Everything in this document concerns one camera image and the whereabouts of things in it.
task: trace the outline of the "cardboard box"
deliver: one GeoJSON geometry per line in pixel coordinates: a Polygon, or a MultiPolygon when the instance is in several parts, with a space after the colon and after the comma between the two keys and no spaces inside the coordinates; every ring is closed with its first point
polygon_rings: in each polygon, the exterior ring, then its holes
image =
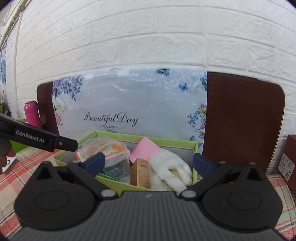
{"type": "Polygon", "coordinates": [[[131,166],[131,185],[151,189],[148,161],[137,158],[131,166]]]}
{"type": "MultiPolygon", "coordinates": [[[[108,136],[115,140],[122,141],[127,145],[127,147],[130,150],[133,150],[137,145],[137,143],[143,138],[143,136],[96,130],[84,136],[81,140],[78,140],[78,144],[82,144],[84,141],[86,141],[89,138],[92,138],[94,135],[98,137],[108,136]]],[[[189,165],[191,162],[191,165],[192,165],[192,157],[195,153],[197,153],[197,148],[198,148],[197,141],[165,139],[165,138],[158,138],[158,137],[148,137],[148,139],[152,140],[159,147],[167,149],[177,154],[189,165]]],[[[56,162],[56,165],[61,167],[61,166],[66,166],[67,163],[73,160],[76,160],[76,158],[73,152],[61,150],[54,156],[54,160],[56,162]]],[[[195,169],[192,170],[192,174],[193,174],[192,181],[193,181],[193,184],[195,184],[197,182],[197,172],[195,169]]],[[[108,186],[110,189],[116,191],[119,196],[121,196],[123,191],[151,191],[150,189],[128,185],[125,183],[117,182],[117,181],[110,180],[100,176],[96,176],[95,179],[97,179],[104,185],[108,186]]]]}
{"type": "Polygon", "coordinates": [[[288,135],[278,170],[296,196],[296,135],[288,135]]]}

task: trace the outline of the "product label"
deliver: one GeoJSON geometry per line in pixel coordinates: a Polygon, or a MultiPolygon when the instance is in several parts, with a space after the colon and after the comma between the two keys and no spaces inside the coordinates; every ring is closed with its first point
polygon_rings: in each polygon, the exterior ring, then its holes
{"type": "Polygon", "coordinates": [[[145,171],[139,171],[139,186],[150,189],[150,177],[149,173],[145,171]]]}
{"type": "Polygon", "coordinates": [[[285,154],[283,154],[278,166],[278,170],[284,176],[286,181],[289,181],[294,168],[295,164],[285,154]]]}

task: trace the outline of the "white glove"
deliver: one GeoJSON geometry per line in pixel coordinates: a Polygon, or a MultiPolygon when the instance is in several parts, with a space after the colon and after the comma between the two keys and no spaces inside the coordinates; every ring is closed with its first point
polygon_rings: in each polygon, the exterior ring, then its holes
{"type": "Polygon", "coordinates": [[[153,190],[153,191],[166,191],[165,186],[163,185],[163,182],[154,173],[154,171],[151,168],[151,165],[149,165],[149,174],[150,174],[151,190],[153,190]]]}
{"type": "Polygon", "coordinates": [[[152,156],[149,164],[154,173],[177,193],[184,191],[186,186],[192,185],[192,172],[188,164],[178,155],[166,149],[162,149],[160,153],[152,156]],[[170,170],[177,171],[182,181],[170,170]]]}

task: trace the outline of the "pink paper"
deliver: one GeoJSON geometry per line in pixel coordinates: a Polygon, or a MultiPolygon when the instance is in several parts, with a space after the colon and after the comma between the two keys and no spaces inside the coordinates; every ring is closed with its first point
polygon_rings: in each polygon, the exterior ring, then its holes
{"type": "Polygon", "coordinates": [[[149,161],[150,158],[161,152],[161,148],[156,145],[153,141],[143,137],[142,140],[137,144],[135,149],[131,152],[130,161],[134,163],[137,158],[149,161]]]}

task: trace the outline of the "brown box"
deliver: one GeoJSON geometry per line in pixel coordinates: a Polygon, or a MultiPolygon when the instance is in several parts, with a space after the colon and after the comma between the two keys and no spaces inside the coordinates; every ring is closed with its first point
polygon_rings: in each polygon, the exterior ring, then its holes
{"type": "Polygon", "coordinates": [[[137,158],[131,166],[131,185],[151,189],[148,161],[137,158]]]}
{"type": "Polygon", "coordinates": [[[278,170],[287,182],[294,196],[296,195],[296,135],[288,135],[284,153],[281,157],[278,170]]]}

